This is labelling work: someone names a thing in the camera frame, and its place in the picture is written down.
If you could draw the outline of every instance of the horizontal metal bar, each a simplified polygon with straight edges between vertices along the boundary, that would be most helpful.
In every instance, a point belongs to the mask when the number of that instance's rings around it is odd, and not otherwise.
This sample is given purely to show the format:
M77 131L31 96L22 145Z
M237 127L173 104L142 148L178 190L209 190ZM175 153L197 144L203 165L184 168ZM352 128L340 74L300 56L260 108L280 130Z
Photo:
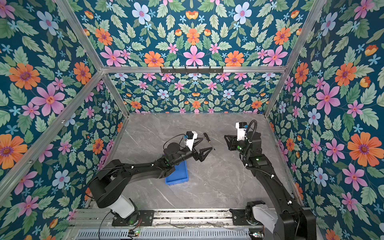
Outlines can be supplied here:
M84 99L99 83L102 72L96 72L90 81L80 90L80 92L72 99L72 101L64 108L64 110L56 117L51 125L40 135L36 142L28 149L23 157L15 164L13 168L4 176L0 182L0 206L9 196L12 190L20 182L45 151L47 145L56 137L65 121L69 120L72 114L80 107Z
M60 11L63 13L65 19L70 25L72 31L75 33L79 43L84 48L87 53L89 59L92 61L96 70L101 70L103 67L103 63L101 62L99 55L96 50L93 48L91 42L89 41L87 35L85 35L84 28L82 27L80 21L76 17L71 5L67 0L56 0L56 4L58 5Z
M287 65L286 65L286 71L284 74L280 77L279 82L277 83L275 90L273 91L273 94L269 100L268 107L266 111L264 112L265 116L268 116L269 113L272 111L272 108L274 104L276 103L280 92L282 91L284 87L285 81L288 79L289 75L291 74L292 68L299 57L299 54L301 50L304 47L305 42L307 41L307 38L312 31L312 28L321 13L321 9L323 8L325 2L327 0L315 0L315 2L312 5L312 8L310 12L308 13L308 17L305 20L305 23L303 25L303 28L301 30L300 36L298 37L295 46L293 47L293 50L291 54L289 55L289 58L287 60Z
M128 115L129 115L128 109L125 106L117 88L113 84L111 77L105 73L103 76L103 81L104 81L105 85L107 86L107 88L109 89L109 91L110 91L113 99L115 100L116 104L119 106L124 117L128 117Z
M209 67L199 67L199 70L208 70ZM211 71L221 71L221 67L211 67ZM129 66L121 66L121 67L103 67L103 73L162 73L163 71L167 71L168 73L186 73L190 70L196 70L198 73L197 67L129 67ZM247 67L223 67L223 72L225 73L283 73L285 72L285 66L247 66Z

